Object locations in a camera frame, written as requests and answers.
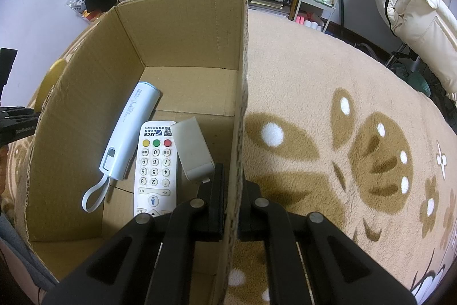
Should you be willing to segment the white tv remote control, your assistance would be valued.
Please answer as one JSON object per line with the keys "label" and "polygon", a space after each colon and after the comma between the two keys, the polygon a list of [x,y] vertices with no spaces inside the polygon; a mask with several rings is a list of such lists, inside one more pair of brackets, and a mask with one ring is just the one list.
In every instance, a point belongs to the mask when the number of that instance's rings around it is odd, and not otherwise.
{"label": "white tv remote control", "polygon": [[177,206],[178,157],[171,126],[175,121],[147,121],[139,133],[133,214],[153,217]]}

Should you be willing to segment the light blue power bank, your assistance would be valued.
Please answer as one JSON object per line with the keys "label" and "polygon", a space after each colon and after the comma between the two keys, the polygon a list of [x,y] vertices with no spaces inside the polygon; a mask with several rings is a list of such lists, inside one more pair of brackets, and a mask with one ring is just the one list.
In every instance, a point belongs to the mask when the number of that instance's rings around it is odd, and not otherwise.
{"label": "light blue power bank", "polygon": [[111,180],[124,180],[136,152],[141,126],[152,114],[160,91],[151,83],[139,81],[129,96],[105,148],[99,170],[102,178],[82,197],[86,213],[98,209],[104,201]]}

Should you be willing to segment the small grey square charger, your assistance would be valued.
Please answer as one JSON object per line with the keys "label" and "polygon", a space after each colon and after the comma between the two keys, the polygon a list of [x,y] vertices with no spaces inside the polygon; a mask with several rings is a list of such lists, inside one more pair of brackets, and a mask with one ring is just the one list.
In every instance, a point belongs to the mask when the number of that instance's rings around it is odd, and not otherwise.
{"label": "small grey square charger", "polygon": [[188,118],[173,124],[171,133],[186,178],[197,181],[211,176],[215,163],[197,118]]}

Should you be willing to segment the cardboard box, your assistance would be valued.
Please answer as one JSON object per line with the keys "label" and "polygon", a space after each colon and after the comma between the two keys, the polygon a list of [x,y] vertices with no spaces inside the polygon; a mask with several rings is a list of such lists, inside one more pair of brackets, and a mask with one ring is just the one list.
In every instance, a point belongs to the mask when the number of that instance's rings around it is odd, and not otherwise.
{"label": "cardboard box", "polygon": [[246,0],[130,0],[74,41],[48,95],[15,202],[22,238],[63,279],[133,217],[133,183],[113,183],[103,205],[81,200],[101,179],[99,163],[136,84],[161,94],[156,120],[196,118],[228,183],[225,229],[198,243],[192,304],[222,304],[228,289],[242,192],[247,105]]}

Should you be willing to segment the green yellow oval remote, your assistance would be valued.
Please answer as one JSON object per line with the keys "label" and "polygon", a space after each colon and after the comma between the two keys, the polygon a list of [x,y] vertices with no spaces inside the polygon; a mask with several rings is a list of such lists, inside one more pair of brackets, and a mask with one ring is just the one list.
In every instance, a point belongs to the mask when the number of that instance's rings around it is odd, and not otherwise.
{"label": "green yellow oval remote", "polygon": [[58,59],[47,71],[37,91],[35,105],[33,107],[35,113],[40,113],[42,111],[43,104],[47,99],[48,94],[59,80],[66,65],[66,59]]}

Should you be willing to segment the plastic snack bag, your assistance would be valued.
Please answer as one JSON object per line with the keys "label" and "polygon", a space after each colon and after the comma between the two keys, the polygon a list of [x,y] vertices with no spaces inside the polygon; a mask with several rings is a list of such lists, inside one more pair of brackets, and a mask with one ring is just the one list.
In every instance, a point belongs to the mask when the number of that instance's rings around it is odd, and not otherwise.
{"label": "plastic snack bag", "polygon": [[72,9],[78,16],[82,19],[85,19],[87,22],[90,22],[91,15],[87,11],[87,6],[85,0],[68,0],[66,6]]}

